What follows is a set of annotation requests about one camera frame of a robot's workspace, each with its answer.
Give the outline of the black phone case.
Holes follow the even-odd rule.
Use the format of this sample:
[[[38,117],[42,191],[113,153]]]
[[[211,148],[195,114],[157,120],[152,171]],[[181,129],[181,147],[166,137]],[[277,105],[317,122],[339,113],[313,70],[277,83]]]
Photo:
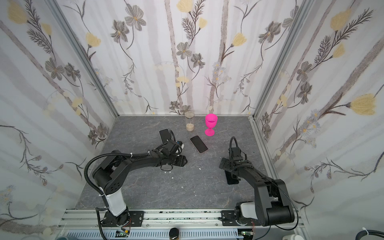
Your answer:
[[[176,156],[175,161],[173,162],[173,166],[184,167],[188,163],[188,160],[185,156],[179,155]]]

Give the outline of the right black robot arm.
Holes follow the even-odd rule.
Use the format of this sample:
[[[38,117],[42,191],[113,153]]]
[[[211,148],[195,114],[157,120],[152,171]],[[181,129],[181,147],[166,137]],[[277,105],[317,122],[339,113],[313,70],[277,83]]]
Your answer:
[[[235,207],[235,220],[239,225],[256,221],[267,227],[294,222],[295,213],[284,181],[274,180],[257,170],[239,147],[229,148],[229,157],[221,160],[220,169],[225,171],[228,185],[245,180],[254,189],[252,202],[240,202]]]

